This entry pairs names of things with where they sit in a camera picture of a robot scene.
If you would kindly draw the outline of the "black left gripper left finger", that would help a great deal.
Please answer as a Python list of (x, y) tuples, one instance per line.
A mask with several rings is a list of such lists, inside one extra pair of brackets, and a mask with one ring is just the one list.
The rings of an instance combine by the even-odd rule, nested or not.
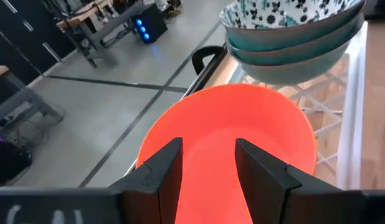
[(182, 176), (183, 139), (177, 137), (111, 185), (121, 222), (174, 224)]

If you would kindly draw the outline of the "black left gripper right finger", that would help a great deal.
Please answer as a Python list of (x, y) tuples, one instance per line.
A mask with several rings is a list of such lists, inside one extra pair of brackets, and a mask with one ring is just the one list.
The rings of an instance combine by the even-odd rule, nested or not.
[(239, 183), (253, 223), (341, 223), (331, 193), (340, 190), (246, 139), (235, 142)]

